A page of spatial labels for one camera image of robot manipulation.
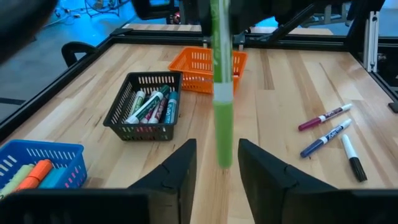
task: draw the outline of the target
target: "blue marker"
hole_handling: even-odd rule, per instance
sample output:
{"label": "blue marker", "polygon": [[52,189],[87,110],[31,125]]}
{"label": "blue marker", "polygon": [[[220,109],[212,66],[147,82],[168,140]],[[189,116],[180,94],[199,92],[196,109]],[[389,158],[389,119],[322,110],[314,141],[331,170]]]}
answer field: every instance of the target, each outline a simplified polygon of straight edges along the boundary
{"label": "blue marker", "polygon": [[167,103],[166,118],[164,123],[171,124],[174,122],[174,117],[177,109],[178,94],[176,91],[170,93],[169,102]]}
{"label": "blue marker", "polygon": [[305,148],[300,153],[300,156],[302,158],[306,158],[311,153],[313,153],[316,150],[318,150],[319,148],[321,148],[321,146],[326,144],[328,141],[332,140],[342,130],[346,129],[349,126],[349,124],[351,124],[351,119],[347,119],[343,123],[339,124],[337,127],[333,128],[327,135],[320,137],[315,142],[313,142],[311,145],[309,145],[309,147]]}

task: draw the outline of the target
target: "floor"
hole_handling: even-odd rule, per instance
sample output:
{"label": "floor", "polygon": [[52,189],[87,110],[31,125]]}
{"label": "floor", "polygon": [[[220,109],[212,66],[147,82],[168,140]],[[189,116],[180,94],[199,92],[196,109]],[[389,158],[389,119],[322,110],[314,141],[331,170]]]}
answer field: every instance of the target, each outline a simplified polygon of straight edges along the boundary
{"label": "floor", "polygon": [[[164,19],[142,21],[135,16],[130,4],[120,8],[119,17],[114,14],[103,14],[90,18],[85,13],[83,1],[69,0],[69,9],[77,9],[78,19],[69,18],[63,24],[48,26],[40,31],[37,40],[22,49],[8,62],[0,66],[0,121],[15,112],[24,101],[38,94],[45,86],[54,81],[66,68],[61,55],[61,47],[70,41],[81,41],[98,45],[107,36],[127,21],[133,23],[164,24]],[[380,34],[398,36],[396,10],[384,9],[380,18]],[[57,20],[52,17],[49,23]],[[268,19],[257,26],[275,27],[276,21]],[[336,35],[346,35],[348,27],[344,24],[317,26],[329,28]]]}

